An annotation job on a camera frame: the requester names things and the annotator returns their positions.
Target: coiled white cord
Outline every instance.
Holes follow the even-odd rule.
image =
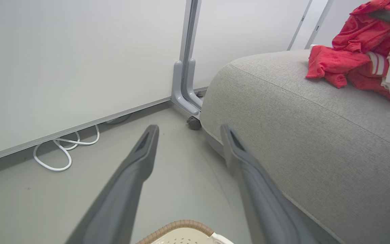
[[[40,145],[42,145],[41,143],[34,148],[34,152],[32,153],[33,156],[34,156],[34,159],[40,165],[42,165],[43,167],[45,167],[45,168],[47,168],[49,170],[52,170],[52,171],[64,171],[64,170],[70,168],[70,166],[71,166],[71,157],[70,157],[70,154],[68,153],[68,151],[70,151],[72,149],[75,149],[78,145],[93,145],[93,144],[95,144],[99,140],[99,137],[100,137],[99,127],[97,125],[96,125],[96,131],[97,131],[97,138],[93,142],[81,142],[81,138],[80,138],[79,133],[77,131],[75,132],[76,137],[78,138],[78,140],[76,140],[76,141],[63,139],[63,138],[57,138],[57,139],[53,140],[53,142],[57,145],[57,147],[60,148],[65,153],[65,155],[68,158],[68,164],[64,168],[53,168],[53,167],[45,164],[44,162],[40,161],[40,159],[37,157],[37,149],[39,148]],[[74,145],[69,147],[69,148],[65,148],[65,147],[61,146],[59,141],[74,143]]]

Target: white partition panel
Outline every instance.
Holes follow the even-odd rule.
[[[0,156],[169,97],[185,6],[0,0]]]
[[[203,0],[192,58],[194,88],[223,65],[253,54],[286,51],[309,0]]]

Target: gray floor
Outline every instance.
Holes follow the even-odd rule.
[[[99,125],[99,142],[70,151],[73,164],[64,172],[40,166],[32,148],[1,158],[0,244],[64,243],[150,124],[160,127],[159,144],[131,243],[181,219],[202,222],[235,244],[250,243],[237,184],[223,159],[207,145],[203,132],[189,130],[184,113],[166,102],[134,113],[123,124]],[[83,141],[92,141],[95,130],[80,134]],[[62,167],[67,159],[56,149],[47,142],[38,156]]]

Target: gray fabric upholstery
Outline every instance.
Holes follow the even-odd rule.
[[[201,123],[233,126],[286,197],[339,242],[390,243],[390,101],[305,79],[308,50],[226,65]]]

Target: gray plastic foot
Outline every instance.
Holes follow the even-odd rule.
[[[201,122],[194,116],[190,117],[186,122],[189,124],[189,128],[193,131],[201,129]]]
[[[178,60],[174,64],[174,75],[172,77],[172,93],[171,100],[188,113],[196,116],[199,113],[199,109],[195,108],[190,102],[186,101],[181,94],[181,76],[183,73],[183,63]]]
[[[195,94],[193,83],[194,83],[194,75],[195,75],[195,60],[190,59],[188,62],[188,72],[185,79],[183,79],[183,89],[181,92],[183,93],[183,97],[186,98],[189,102],[193,103],[198,108],[202,108],[202,101]]]

